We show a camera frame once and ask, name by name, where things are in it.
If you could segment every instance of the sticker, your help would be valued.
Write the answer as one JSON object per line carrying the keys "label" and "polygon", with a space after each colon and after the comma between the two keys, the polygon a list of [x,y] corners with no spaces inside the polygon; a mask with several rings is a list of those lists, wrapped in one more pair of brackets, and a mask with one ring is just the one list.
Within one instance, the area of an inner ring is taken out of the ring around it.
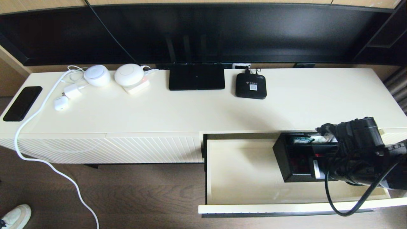
{"label": "sticker", "polygon": [[318,161],[314,160],[314,172],[315,172],[315,178],[321,178],[321,173],[319,172],[319,166],[318,166]]}
{"label": "sticker", "polygon": [[250,90],[257,90],[257,85],[250,84]]}

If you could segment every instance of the white cable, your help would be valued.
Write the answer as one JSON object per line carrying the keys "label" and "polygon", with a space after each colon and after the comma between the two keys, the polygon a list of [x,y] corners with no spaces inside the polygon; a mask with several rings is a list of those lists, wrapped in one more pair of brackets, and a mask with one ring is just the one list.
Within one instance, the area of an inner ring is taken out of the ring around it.
{"label": "white cable", "polygon": [[82,204],[83,204],[83,205],[93,214],[93,216],[95,217],[95,220],[96,220],[96,228],[99,229],[99,220],[98,220],[98,217],[96,216],[96,214],[95,214],[95,212],[92,210],[92,208],[90,208],[90,207],[83,201],[82,196],[81,196],[81,192],[79,191],[78,184],[76,184],[76,182],[75,182],[74,180],[72,180],[70,177],[68,177],[68,176],[65,175],[64,173],[62,173],[62,172],[58,171],[57,169],[55,169],[55,167],[54,167],[53,165],[51,165],[49,162],[44,161],[44,160],[41,160],[41,159],[32,159],[32,158],[26,158],[26,157],[24,157],[24,156],[21,154],[20,149],[19,149],[19,147],[18,147],[18,137],[19,137],[19,135],[20,135],[21,130],[24,128],[25,125],[27,125],[28,122],[30,122],[35,116],[37,116],[37,115],[41,112],[41,110],[44,108],[45,104],[47,103],[49,97],[51,96],[52,92],[54,92],[55,88],[58,86],[59,82],[60,82],[65,76],[67,76],[69,73],[71,73],[72,71],[76,71],[76,70],[71,70],[71,69],[69,69],[68,71],[66,71],[66,72],[57,80],[57,82],[55,82],[54,86],[52,87],[52,89],[50,90],[50,92],[48,92],[48,95],[45,97],[44,101],[42,102],[40,108],[39,108],[33,115],[31,115],[31,117],[29,117],[25,122],[23,122],[23,124],[18,128],[18,130],[17,130],[17,132],[15,133],[15,136],[14,136],[14,148],[15,148],[15,150],[16,150],[16,152],[17,152],[17,155],[18,155],[21,159],[23,159],[23,160],[25,160],[25,161],[38,161],[38,162],[45,163],[45,164],[47,164],[49,167],[51,167],[51,169],[52,169],[54,172],[56,172],[57,174],[59,174],[59,175],[65,177],[65,178],[68,179],[70,182],[72,182],[72,183],[75,185],[76,190],[78,191],[78,196],[79,196],[79,199],[81,200]]}
{"label": "white cable", "polygon": [[87,86],[89,86],[89,84],[86,84],[86,85],[80,86],[80,87],[78,87],[78,88],[79,88],[79,89],[83,89],[83,88],[85,88],[85,87],[87,87]]}
{"label": "white cable", "polygon": [[85,78],[83,77],[83,75],[82,75],[80,78],[78,78],[78,79],[73,79],[73,78],[72,78],[72,75],[73,75],[73,74],[76,74],[76,73],[82,73],[82,74],[84,74],[84,73],[85,73],[85,69],[87,69],[87,68],[80,68],[80,67],[75,66],[75,65],[69,65],[69,66],[68,66],[68,70],[70,70],[71,72],[70,72],[69,74],[67,74],[67,76],[69,76],[69,79],[70,79],[72,82],[68,82],[68,81],[66,81],[66,80],[61,80],[61,81],[64,82],[64,83],[68,83],[68,84],[74,84],[74,83],[83,81],[83,80],[85,80]]}

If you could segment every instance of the cabinet top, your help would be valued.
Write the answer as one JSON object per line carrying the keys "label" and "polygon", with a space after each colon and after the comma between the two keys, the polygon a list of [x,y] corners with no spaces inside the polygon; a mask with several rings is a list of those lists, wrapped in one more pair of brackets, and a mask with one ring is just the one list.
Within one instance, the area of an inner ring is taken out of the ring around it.
{"label": "cabinet top", "polygon": [[[80,97],[69,101],[68,109],[55,111],[54,100],[67,86],[61,82],[44,110],[22,133],[311,131],[325,123],[365,116],[374,117],[379,128],[407,127],[404,112],[372,69],[263,69],[267,83],[264,100],[235,96],[236,75],[242,72],[225,70],[224,90],[170,91],[167,70],[149,75],[149,87],[134,95],[112,80],[102,88],[85,87]],[[17,95],[27,86],[41,86],[43,91],[25,120],[62,74],[33,73],[28,77]],[[0,138],[13,136],[22,124],[2,120],[10,105],[0,116]]]}

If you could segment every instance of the qr code sticker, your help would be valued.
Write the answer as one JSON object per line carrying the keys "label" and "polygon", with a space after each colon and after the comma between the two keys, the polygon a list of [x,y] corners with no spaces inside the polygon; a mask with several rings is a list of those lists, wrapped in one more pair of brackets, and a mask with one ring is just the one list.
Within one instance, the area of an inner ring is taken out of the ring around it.
{"label": "qr code sticker", "polygon": [[250,84],[250,90],[257,90],[257,85]]}

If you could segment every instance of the black storage box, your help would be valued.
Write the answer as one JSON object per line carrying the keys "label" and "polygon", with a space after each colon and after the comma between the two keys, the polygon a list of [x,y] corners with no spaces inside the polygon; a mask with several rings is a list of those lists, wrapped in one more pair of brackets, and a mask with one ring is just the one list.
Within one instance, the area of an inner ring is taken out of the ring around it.
{"label": "black storage box", "polygon": [[308,137],[316,133],[282,133],[273,146],[278,166],[284,182],[323,181],[315,178],[312,161],[315,154],[327,150],[336,150],[336,143],[325,144],[292,144],[291,137]]}

